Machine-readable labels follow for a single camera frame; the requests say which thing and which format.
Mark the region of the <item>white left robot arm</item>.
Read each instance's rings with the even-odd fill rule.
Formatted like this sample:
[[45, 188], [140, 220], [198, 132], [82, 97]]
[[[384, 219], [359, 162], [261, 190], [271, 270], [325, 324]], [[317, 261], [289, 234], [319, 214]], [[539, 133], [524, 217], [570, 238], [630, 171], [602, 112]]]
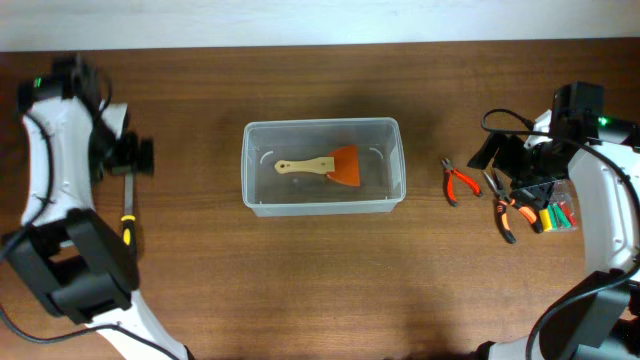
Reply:
[[58, 57], [19, 85], [16, 117], [29, 193], [2, 260], [77, 336], [97, 333], [127, 359], [190, 358], [141, 293], [135, 178], [153, 173], [154, 146], [130, 130], [109, 77], [81, 56]]

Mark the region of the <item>yellow black handle file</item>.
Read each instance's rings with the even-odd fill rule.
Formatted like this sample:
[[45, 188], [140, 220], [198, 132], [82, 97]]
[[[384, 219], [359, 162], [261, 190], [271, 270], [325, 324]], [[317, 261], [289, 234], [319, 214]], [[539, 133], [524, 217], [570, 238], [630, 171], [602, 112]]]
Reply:
[[121, 217], [122, 239], [134, 260], [137, 259], [136, 217], [134, 215], [135, 175], [129, 173], [124, 178], [124, 207]]

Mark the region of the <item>clear bag coloured tubes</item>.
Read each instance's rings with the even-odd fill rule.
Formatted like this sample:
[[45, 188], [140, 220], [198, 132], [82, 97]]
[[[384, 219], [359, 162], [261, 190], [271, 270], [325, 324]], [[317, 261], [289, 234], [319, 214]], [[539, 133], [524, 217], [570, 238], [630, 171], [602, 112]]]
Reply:
[[543, 187], [543, 197], [538, 211], [544, 232], [568, 232], [578, 229], [578, 219], [573, 206], [572, 183], [561, 180]]

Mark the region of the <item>clear plastic storage box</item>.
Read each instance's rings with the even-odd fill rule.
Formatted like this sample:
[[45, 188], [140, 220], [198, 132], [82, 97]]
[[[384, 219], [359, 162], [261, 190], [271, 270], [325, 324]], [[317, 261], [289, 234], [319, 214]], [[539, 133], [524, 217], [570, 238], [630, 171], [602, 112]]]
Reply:
[[399, 125], [390, 117], [252, 122], [241, 179], [258, 217], [390, 212], [407, 192]]

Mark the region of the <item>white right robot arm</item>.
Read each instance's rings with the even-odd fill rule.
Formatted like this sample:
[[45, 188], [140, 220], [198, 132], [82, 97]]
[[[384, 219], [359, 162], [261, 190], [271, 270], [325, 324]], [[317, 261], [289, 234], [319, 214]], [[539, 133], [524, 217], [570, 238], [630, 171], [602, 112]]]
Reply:
[[639, 356], [639, 125], [603, 111], [600, 85], [556, 90], [525, 130], [489, 128], [471, 168], [503, 173], [506, 197], [538, 211], [557, 183], [580, 206], [587, 276], [550, 305], [529, 334], [486, 342], [476, 359], [636, 359]]

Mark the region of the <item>orange black needle-nose pliers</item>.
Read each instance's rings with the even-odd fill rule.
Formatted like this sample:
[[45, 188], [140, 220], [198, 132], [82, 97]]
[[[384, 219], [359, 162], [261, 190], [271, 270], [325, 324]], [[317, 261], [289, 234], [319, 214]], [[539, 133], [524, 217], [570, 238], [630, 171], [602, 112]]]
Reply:
[[482, 174], [487, 184], [489, 185], [489, 188], [492, 190], [496, 197], [496, 223], [500, 234], [508, 244], [515, 244], [517, 242], [509, 223], [509, 207], [516, 209], [518, 213], [528, 221], [529, 225], [535, 233], [540, 234], [544, 231], [542, 221], [536, 211], [533, 208], [521, 204], [516, 199], [512, 198], [509, 195], [501, 177], [493, 169], [491, 169], [489, 172], [483, 171]]

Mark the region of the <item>wooden handle orange scraper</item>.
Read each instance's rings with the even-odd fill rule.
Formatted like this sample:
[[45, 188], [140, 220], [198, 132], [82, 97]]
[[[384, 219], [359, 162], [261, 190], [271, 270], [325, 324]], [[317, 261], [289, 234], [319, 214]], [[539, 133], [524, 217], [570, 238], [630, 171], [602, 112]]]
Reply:
[[329, 180], [341, 185], [359, 187], [361, 185], [359, 153], [356, 145], [338, 148], [327, 156], [302, 161], [279, 160], [274, 165], [277, 173], [312, 173], [325, 175]]

